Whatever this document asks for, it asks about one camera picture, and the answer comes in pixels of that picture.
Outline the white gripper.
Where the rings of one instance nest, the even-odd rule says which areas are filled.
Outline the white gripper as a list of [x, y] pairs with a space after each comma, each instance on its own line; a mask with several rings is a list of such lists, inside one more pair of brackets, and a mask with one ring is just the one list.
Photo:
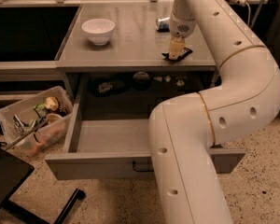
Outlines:
[[176, 15], [171, 13], [169, 20], [169, 30], [171, 36], [169, 44], [169, 59], [177, 60], [185, 47], [185, 39], [189, 37], [195, 29], [196, 20], [192, 13]]

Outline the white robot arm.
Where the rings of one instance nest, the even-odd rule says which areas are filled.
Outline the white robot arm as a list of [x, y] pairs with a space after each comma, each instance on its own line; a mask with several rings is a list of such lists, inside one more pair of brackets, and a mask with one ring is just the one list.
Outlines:
[[208, 153], [211, 146], [268, 125], [280, 110], [274, 57], [225, 0], [174, 0], [169, 54], [176, 58], [196, 23], [221, 77], [219, 86], [157, 105], [148, 142], [166, 224], [232, 224]]

